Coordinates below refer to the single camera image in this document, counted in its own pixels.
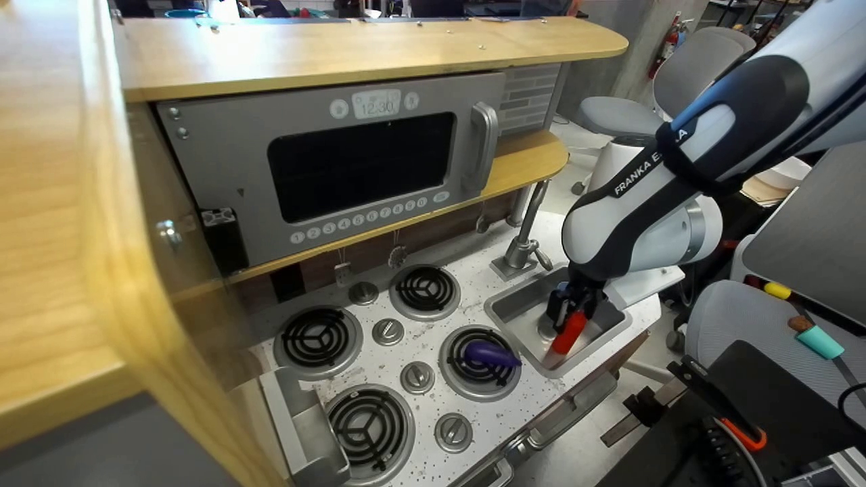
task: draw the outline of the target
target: electric coil burner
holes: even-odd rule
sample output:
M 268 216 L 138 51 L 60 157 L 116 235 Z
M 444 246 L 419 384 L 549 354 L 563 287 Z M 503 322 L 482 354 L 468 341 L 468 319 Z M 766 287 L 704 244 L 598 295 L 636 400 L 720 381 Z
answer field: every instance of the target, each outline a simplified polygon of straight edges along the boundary
M 460 303 L 457 281 L 441 268 L 411 268 L 390 289 L 392 306 L 419 322 L 449 317 Z
M 287 322 L 273 352 L 276 360 L 295 368 L 298 376 L 333 376 L 357 357 L 360 325 L 349 311 L 311 308 Z
M 384 484 L 409 460 L 414 422 L 406 400 L 384 387 L 344 390 L 327 419 L 349 460 L 349 484 Z
M 520 381 L 520 365 L 490 365 L 468 357 L 468 346 L 495 346 L 511 352 L 511 346 L 487 327 L 455 330 L 438 352 L 438 368 L 449 387 L 471 400 L 506 398 Z

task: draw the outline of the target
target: shelf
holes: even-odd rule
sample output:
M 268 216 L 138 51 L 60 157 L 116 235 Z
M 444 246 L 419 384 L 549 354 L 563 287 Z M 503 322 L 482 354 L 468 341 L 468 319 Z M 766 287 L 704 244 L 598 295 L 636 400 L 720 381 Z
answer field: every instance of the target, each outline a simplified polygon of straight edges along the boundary
M 281 260 L 273 260 L 273 262 L 265 262 L 265 265 L 257 265 L 257 268 L 238 271 L 238 273 L 227 276 L 225 281 L 227 284 L 241 284 L 241 281 L 249 281 L 249 279 L 260 279 L 260 276 L 268 276 L 273 271 L 298 265 L 303 260 L 311 260 L 311 257 L 319 257 L 319 254 L 327 254 L 327 252 L 338 252 L 338 249 L 346 249 L 346 246 L 355 246 L 355 244 L 363 244 L 363 241 L 371 241 L 371 238 L 379 238 L 379 235 L 411 227 L 411 225 L 422 225 L 428 219 L 436 219 L 436 216 L 444 216 L 444 214 L 452 214 L 452 211 L 460 211 L 460 208 L 468 208 L 468 206 L 476 206 L 476 203 L 509 195 L 509 192 L 517 192 L 522 187 L 530 187 L 530 184 L 536 184 L 541 179 L 549 179 L 549 176 L 560 173 L 566 168 L 566 162 L 568 162 L 568 149 L 552 133 L 533 133 L 533 135 L 522 135 L 522 138 L 506 141 L 501 146 L 495 162 L 493 162 L 493 170 L 490 170 L 490 179 L 487 179 L 487 187 L 482 189 L 482 195 L 476 195 L 471 200 L 463 200 L 457 206 L 449 206 L 449 208 L 419 214 L 419 216 L 387 225 L 387 227 L 376 227 L 376 230 L 344 238 L 344 241 L 333 241 L 333 244 L 325 244 L 325 246 L 317 246 L 317 249 L 309 249 L 309 252 L 300 252 L 300 254 L 290 254 L 290 257 L 281 257 Z M 195 298 L 200 298 L 200 295 L 206 295 L 211 289 L 219 289 L 225 281 L 208 281 L 208 284 L 200 284 L 200 287 L 181 289 L 181 292 L 173 295 L 173 300 L 176 303 L 195 300 Z
M 566 16 L 214 27 L 127 19 L 122 51 L 127 100 L 143 103 L 606 60 L 625 46 L 622 35 Z

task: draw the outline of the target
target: red handle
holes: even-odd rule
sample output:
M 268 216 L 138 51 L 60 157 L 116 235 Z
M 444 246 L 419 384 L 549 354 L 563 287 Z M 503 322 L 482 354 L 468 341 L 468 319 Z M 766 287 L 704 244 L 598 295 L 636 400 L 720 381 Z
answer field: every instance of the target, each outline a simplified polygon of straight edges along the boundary
M 750 433 L 739 430 L 739 425 L 731 422 L 728 417 L 720 417 L 717 422 L 720 422 L 725 430 L 731 430 L 731 436 L 736 436 L 739 444 L 747 446 L 750 452 L 763 452 L 766 444 L 769 444 L 769 436 L 766 436 L 766 430 L 760 430 L 760 427 L 758 427 L 760 436 L 752 438 Z
M 568 354 L 574 341 L 585 333 L 587 327 L 587 314 L 582 308 L 571 311 L 566 317 L 563 333 L 549 344 L 552 354 Z

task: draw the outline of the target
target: microwave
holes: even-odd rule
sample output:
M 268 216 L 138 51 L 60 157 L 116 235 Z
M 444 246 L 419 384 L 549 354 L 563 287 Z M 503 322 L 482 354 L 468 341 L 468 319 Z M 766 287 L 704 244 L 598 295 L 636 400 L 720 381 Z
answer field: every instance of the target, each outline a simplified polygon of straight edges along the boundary
M 525 122 L 525 95 L 539 89 L 530 76 L 517 116 L 503 119 L 509 81 L 525 87 L 509 73 L 476 73 L 170 100 L 154 111 L 211 246 L 235 249 L 219 268 L 238 271 L 476 198 L 501 133 Z

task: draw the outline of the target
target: black display screen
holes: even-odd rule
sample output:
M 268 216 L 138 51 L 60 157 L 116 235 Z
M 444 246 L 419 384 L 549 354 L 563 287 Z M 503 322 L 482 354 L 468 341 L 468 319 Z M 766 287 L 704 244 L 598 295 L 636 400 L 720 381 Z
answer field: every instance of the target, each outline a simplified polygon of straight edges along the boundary
M 284 222 L 438 187 L 455 114 L 373 122 L 271 141 L 268 160 Z

